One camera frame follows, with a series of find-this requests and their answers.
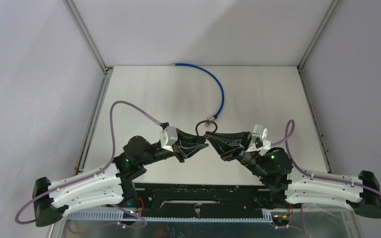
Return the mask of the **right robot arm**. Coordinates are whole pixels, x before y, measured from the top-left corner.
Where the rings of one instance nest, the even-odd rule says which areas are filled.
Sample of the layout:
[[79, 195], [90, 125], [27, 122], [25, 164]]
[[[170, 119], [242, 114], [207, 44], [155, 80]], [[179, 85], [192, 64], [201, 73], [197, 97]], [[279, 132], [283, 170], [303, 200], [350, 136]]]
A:
[[284, 204], [324, 204], [338, 206], [355, 214], [381, 219], [380, 185], [370, 171], [357, 176], [309, 171], [293, 163], [289, 154], [272, 147], [267, 130], [260, 132], [214, 133], [204, 136], [223, 161], [237, 160], [268, 187], [269, 202]]

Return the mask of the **black cable lock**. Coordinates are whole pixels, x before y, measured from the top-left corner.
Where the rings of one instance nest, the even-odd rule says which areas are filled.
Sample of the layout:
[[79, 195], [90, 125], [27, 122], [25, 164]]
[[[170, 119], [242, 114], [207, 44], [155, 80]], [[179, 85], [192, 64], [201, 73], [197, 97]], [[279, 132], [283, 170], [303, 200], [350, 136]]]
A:
[[218, 130], [218, 124], [215, 121], [208, 120], [208, 119], [202, 120], [202, 121], [198, 122], [195, 125], [195, 132], [196, 132], [197, 136], [200, 136], [199, 127], [202, 126], [202, 125], [204, 127], [206, 127], [206, 128], [211, 128], [212, 127], [213, 128], [212, 132], [216, 132]]

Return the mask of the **padlock key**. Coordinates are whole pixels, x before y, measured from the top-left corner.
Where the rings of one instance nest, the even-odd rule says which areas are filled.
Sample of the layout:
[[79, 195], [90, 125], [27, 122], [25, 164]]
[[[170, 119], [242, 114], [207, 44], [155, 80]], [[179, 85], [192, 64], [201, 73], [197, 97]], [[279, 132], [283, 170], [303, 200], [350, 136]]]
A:
[[200, 205], [199, 204], [195, 204], [194, 205], [194, 210], [197, 214], [197, 218], [200, 219]]

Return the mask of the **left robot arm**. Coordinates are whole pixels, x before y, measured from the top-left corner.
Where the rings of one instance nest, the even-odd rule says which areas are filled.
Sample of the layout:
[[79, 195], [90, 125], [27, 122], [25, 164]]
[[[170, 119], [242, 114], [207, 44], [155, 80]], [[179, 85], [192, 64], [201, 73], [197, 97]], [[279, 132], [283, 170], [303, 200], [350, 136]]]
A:
[[39, 178], [33, 189], [34, 223], [45, 227], [71, 213], [100, 205], [132, 206], [137, 200], [132, 181], [146, 172], [146, 165], [168, 158], [183, 163], [208, 146], [203, 136], [169, 126], [153, 144], [142, 136], [132, 137], [107, 168], [101, 166], [59, 181]]

